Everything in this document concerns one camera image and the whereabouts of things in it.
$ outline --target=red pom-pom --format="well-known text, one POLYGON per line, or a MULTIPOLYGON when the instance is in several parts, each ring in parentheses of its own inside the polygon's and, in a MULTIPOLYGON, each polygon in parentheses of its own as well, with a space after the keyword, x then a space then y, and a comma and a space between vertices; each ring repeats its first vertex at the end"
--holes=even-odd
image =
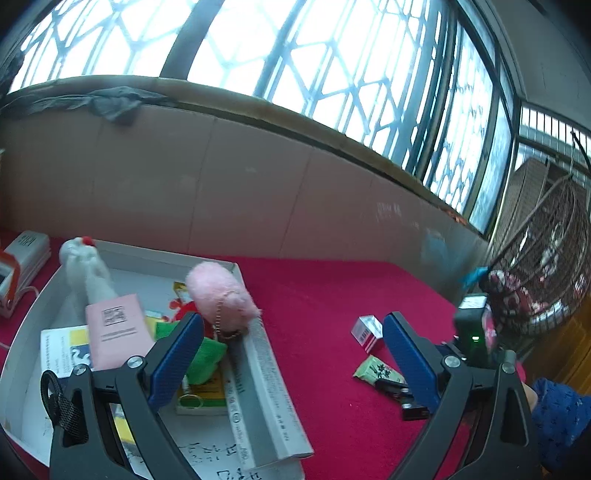
POLYGON ((84 245, 88 245, 89 247, 96 247, 95 241, 92 239, 92 237, 89 237, 89 236, 83 236, 82 243, 84 245))

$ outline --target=qr code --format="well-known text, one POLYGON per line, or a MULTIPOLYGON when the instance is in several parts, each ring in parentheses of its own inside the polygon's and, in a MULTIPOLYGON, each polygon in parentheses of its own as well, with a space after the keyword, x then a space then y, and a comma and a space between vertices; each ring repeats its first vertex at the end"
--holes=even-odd
POLYGON ((103 320, 105 326, 114 325, 127 320, 125 318, 125 309, 123 307, 115 307, 113 309, 103 310, 103 320))

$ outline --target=green plush toy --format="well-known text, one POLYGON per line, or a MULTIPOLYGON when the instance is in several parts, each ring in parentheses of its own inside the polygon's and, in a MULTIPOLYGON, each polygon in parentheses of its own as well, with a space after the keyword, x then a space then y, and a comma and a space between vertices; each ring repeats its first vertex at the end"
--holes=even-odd
MULTIPOLYGON (((154 340, 167 337, 180 322, 156 322, 154 340)), ((228 346, 225 343, 204 337, 195 358, 187 370, 187 379, 191 385, 205 383, 215 372, 217 364, 226 354, 228 346)))

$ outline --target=gray cloth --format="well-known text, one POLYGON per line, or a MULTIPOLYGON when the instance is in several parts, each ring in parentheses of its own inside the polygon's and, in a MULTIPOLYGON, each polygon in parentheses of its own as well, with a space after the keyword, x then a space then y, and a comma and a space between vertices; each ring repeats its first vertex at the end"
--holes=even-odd
POLYGON ((93 115, 119 125, 131 125, 140 105, 176 106, 176 100, 166 95, 132 87, 94 90, 85 95, 41 97, 35 94, 16 98, 0 109, 4 118, 22 118, 43 110, 75 110, 87 106, 93 115))

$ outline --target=blue tassel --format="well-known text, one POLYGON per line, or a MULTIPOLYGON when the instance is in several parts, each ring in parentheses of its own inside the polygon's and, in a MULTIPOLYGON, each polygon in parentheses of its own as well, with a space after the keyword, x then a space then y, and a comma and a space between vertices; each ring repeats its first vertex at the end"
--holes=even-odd
POLYGON ((484 275, 488 272, 488 267, 478 267, 472 270, 468 275, 460 279, 460 283, 464 288, 470 288, 475 283, 478 283, 484 275))

